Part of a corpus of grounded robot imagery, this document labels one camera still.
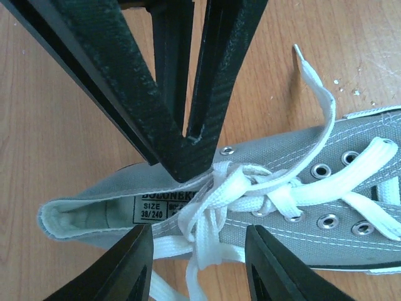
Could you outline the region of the white shoelace of sneaker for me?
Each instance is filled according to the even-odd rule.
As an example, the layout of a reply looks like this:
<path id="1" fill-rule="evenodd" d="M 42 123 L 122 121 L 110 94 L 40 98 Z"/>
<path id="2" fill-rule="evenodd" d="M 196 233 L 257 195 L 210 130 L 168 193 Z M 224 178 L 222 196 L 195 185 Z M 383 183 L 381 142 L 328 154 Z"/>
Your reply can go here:
<path id="1" fill-rule="evenodd" d="M 245 260 L 252 224 L 316 268 L 400 271 L 400 107 L 336 120 L 334 96 L 301 53 L 298 61 L 325 116 L 317 140 L 266 165 L 215 163 L 192 201 L 154 225 L 154 258 L 190 256 L 189 300 L 206 299 L 200 270 Z"/>

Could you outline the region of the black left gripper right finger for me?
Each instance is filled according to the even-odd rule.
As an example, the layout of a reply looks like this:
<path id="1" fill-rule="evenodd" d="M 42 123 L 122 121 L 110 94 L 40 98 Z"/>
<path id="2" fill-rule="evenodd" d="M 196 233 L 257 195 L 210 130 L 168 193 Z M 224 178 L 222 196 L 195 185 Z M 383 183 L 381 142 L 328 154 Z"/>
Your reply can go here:
<path id="1" fill-rule="evenodd" d="M 246 230 L 246 271 L 252 300 L 352 300 L 315 273 L 261 225 Z"/>

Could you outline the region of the grey sneaker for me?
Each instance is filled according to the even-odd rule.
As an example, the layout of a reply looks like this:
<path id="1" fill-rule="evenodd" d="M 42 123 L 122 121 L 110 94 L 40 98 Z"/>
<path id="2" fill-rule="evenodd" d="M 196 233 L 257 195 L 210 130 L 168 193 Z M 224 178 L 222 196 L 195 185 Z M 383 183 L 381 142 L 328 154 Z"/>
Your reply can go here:
<path id="1" fill-rule="evenodd" d="M 188 256 L 193 269 L 241 261 L 246 228 L 259 224 L 313 268 L 399 273 L 400 106 L 344 116 L 309 157 L 319 133 L 219 149 L 185 183 L 160 165 L 127 166 L 44 204 L 38 223 L 50 238 L 102 248 L 150 223 L 154 256 Z"/>

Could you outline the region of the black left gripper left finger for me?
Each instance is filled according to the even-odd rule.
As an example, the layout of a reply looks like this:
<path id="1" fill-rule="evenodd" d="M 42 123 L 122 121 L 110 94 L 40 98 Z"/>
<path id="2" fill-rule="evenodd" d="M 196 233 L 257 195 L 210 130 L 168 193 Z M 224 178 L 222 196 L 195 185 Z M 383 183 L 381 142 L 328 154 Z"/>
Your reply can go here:
<path id="1" fill-rule="evenodd" d="M 154 244 L 152 228 L 130 230 L 82 274 L 47 300 L 148 300 Z"/>

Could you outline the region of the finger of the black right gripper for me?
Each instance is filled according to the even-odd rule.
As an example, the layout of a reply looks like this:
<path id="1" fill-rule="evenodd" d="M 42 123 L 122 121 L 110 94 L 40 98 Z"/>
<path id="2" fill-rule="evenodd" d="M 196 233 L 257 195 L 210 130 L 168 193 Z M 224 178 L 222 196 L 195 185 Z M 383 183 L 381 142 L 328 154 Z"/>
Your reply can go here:
<path id="1" fill-rule="evenodd" d="M 208 1 L 181 155 L 183 182 L 208 170 L 232 90 L 266 1 Z"/>
<path id="2" fill-rule="evenodd" d="M 4 6 L 151 164 L 179 182 L 187 82 L 155 46 L 151 75 L 120 1 L 4 1 Z"/>

